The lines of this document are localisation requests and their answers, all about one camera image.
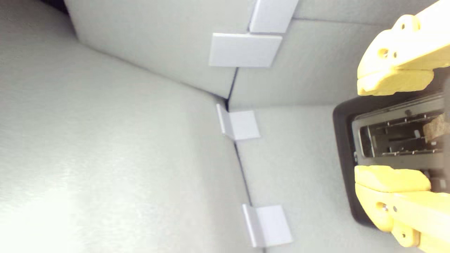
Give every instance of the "white surface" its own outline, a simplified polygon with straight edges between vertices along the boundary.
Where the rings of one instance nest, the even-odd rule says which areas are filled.
[[[229,113],[220,104],[217,104],[216,108],[223,135],[233,140],[247,140],[261,137],[253,111]]]
[[[248,234],[250,235],[250,239],[252,240],[252,247],[265,247],[266,242],[264,241],[264,235],[262,233],[256,209],[251,207],[249,204],[242,204],[242,211],[245,216]]]
[[[282,39],[274,35],[213,33],[209,65],[268,68]]]
[[[253,247],[273,247],[293,241],[283,208],[280,205],[253,208],[243,204],[242,209]]]
[[[256,208],[266,247],[293,242],[283,208],[280,205]]]
[[[1,0],[0,27],[0,252],[260,252],[221,101],[79,44],[41,2]]]
[[[211,34],[246,33],[254,0],[66,0],[82,43],[228,97],[234,68],[208,65]]]
[[[250,32],[286,32],[297,2],[298,0],[258,0]]]
[[[255,111],[263,138],[237,143],[254,206],[283,206],[294,242],[267,253],[416,253],[351,216],[329,107]]]
[[[238,70],[231,110],[338,104],[356,97],[356,69],[367,46],[382,30],[293,20],[271,68]]]
[[[415,15],[436,0],[299,0],[294,18],[382,24],[391,28],[404,14]]]

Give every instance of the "white cardboard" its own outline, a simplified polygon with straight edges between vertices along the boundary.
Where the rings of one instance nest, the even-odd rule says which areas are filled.
[[[285,33],[298,0],[258,0],[250,22],[250,32]]]
[[[220,104],[216,105],[220,129],[223,135],[233,140],[260,138],[254,111],[227,112]]]
[[[209,65],[268,68],[282,39],[274,35],[213,33]]]
[[[253,247],[267,248],[293,242],[280,205],[253,208],[243,204],[242,208]]]

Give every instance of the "foam pad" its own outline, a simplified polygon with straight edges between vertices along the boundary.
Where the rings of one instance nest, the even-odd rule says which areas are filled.
[[[215,96],[0,1],[0,252],[256,252]]]
[[[293,20],[271,68],[238,70],[231,107],[338,104],[356,97],[356,69],[382,30]]]
[[[247,0],[66,4],[82,43],[222,97],[228,97],[235,68],[209,67],[212,33],[246,33],[253,10]]]
[[[353,219],[341,175],[333,107],[257,109],[260,139],[238,142],[252,204],[283,206],[294,242],[268,253],[420,252]]]
[[[294,18],[382,24],[391,28],[404,14],[415,15],[436,0],[300,0]]]

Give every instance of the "screw hole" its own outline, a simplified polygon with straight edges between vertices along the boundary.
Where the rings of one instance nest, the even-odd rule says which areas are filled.
[[[378,50],[378,57],[387,58],[388,53],[389,53],[389,50],[387,50],[386,48],[381,48],[380,50]]]

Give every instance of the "yellow 3d-printed part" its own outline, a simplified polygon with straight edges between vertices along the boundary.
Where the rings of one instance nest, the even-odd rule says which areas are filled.
[[[419,171],[389,166],[356,166],[355,190],[377,228],[404,247],[450,252],[450,194],[429,191]]]

